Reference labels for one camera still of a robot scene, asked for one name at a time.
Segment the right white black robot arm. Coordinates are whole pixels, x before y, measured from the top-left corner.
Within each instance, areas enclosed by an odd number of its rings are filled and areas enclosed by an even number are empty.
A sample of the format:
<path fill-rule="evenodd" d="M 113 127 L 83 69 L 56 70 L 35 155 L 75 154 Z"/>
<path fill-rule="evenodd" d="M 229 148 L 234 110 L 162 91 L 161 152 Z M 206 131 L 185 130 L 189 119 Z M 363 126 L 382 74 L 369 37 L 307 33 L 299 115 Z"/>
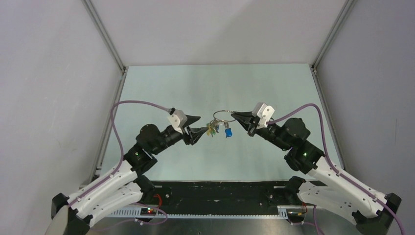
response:
<path fill-rule="evenodd" d="M 346 219 L 363 235 L 388 233 L 401 198 L 394 193 L 376 191 L 336 165 L 329 164 L 328 156 L 307 140 L 310 131 L 301 118 L 289 118 L 278 126 L 265 125 L 263 120 L 267 117 L 258 117 L 252 112 L 235 112 L 231 116 L 249 136 L 259 135 L 287 151 L 284 159 L 292 170 L 324 184 L 320 187 L 293 176 L 284 188 L 284 198 L 289 204 L 301 201 L 321 207 Z"/>

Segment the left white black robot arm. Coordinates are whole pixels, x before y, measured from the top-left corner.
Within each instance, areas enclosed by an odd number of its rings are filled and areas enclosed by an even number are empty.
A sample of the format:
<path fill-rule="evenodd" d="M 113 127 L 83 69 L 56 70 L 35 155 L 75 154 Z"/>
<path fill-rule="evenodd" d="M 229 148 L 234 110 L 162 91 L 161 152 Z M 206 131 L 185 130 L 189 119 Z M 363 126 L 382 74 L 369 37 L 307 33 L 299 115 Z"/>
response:
<path fill-rule="evenodd" d="M 53 197 L 52 222 L 47 235 L 85 235 L 101 219 L 129 204 L 149 204 L 155 197 L 154 184 L 144 175 L 156 163 L 155 155 L 183 141 L 194 145 L 209 130 L 191 128 L 200 117 L 170 114 L 170 125 L 160 131 L 154 124 L 140 129 L 136 144 L 122 153 L 121 160 L 107 173 L 69 196 Z"/>

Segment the keyring with coloured keys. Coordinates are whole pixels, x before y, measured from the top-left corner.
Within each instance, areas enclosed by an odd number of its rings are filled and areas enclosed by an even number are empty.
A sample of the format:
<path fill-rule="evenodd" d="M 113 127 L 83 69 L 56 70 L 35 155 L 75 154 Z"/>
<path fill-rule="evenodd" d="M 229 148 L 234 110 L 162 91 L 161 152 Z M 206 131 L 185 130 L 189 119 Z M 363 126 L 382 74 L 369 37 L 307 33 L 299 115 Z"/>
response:
<path fill-rule="evenodd" d="M 235 111 L 231 111 L 231 110 L 218 110 L 216 112 L 213 113 L 213 120 L 211 120 L 209 123 L 206 124 L 207 126 L 207 131 L 206 134 L 208 136 L 215 136 L 216 134 L 219 133 L 220 127 L 223 126 L 224 127 L 224 133 L 225 133 L 225 137 L 226 138 L 230 138 L 232 137 L 232 130 L 230 128 L 229 123 L 236 121 L 235 119 L 233 120 L 226 120 L 226 119 L 219 119 L 216 117 L 216 114 L 218 113 L 229 113 L 229 114 L 234 114 Z"/>

